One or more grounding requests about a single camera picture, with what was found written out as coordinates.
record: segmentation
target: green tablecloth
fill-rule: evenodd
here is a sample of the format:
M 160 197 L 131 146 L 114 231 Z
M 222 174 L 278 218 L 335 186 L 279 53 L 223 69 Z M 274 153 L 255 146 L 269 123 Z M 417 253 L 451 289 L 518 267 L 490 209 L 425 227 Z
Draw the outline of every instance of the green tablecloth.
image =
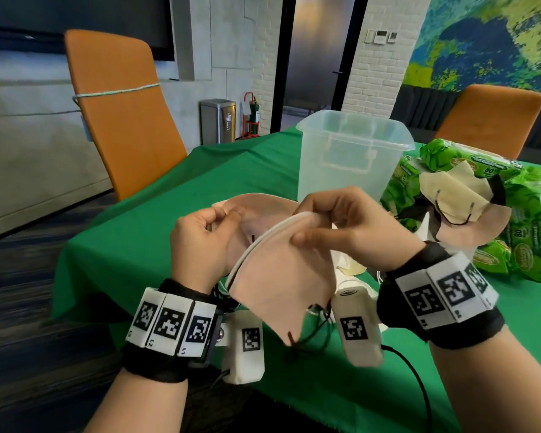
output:
M 144 288 L 158 286 L 169 274 L 168 236 L 178 217 L 241 193 L 295 200 L 300 154 L 301 133 L 296 129 L 195 149 L 159 181 L 101 214 L 68 242 L 58 262 L 53 316 L 127 320 L 123 311 L 132 315 Z M 368 274 L 362 278 L 377 287 Z M 541 363 L 541 284 L 489 279 L 512 331 Z M 314 325 L 312 319 L 307 327 Z M 116 341 L 123 340 L 127 325 L 112 329 Z M 311 348 L 318 348 L 325 335 L 319 333 Z M 264 337 L 266 372 L 254 387 L 271 398 L 341 431 L 423 430 L 425 405 L 417 381 L 394 355 L 386 353 L 381 368 L 355 368 L 334 332 L 322 355 L 303 355 L 289 363 L 280 339 L 268 329 Z M 383 340 L 419 372 L 433 407 L 434 430 L 458 430 L 428 347 L 400 329 L 386 330 Z

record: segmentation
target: clear plastic container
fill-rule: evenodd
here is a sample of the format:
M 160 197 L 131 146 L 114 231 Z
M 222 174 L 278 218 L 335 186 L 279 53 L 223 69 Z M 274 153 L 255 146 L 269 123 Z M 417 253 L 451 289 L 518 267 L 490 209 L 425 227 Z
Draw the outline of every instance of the clear plastic container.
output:
M 303 132 L 298 200 L 356 185 L 379 200 L 404 151 L 415 143 L 398 121 L 323 110 L 296 125 Z

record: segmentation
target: fingernail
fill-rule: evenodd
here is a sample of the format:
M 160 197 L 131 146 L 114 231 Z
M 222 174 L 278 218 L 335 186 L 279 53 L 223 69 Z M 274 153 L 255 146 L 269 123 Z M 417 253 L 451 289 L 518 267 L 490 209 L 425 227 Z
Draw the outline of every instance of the fingernail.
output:
M 291 237 L 291 242 L 295 246 L 300 246 L 304 243 L 304 233 L 303 232 L 297 232 Z

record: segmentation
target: black screen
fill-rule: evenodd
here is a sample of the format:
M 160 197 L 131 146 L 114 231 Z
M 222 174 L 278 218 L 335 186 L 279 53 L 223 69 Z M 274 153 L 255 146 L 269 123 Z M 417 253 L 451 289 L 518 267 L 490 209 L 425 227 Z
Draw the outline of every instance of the black screen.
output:
M 64 52 L 67 29 L 138 38 L 155 59 L 174 57 L 169 0 L 0 0 L 0 50 Z

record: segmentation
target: person's right hand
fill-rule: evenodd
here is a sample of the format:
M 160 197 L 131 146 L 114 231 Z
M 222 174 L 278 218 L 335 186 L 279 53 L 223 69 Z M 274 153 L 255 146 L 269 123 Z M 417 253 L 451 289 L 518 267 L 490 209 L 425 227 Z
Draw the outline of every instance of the person's right hand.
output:
M 328 215 L 338 229 L 297 232 L 291 239 L 295 246 L 338 250 L 365 267 L 398 269 L 425 247 L 358 187 L 310 194 L 294 213 L 303 211 Z

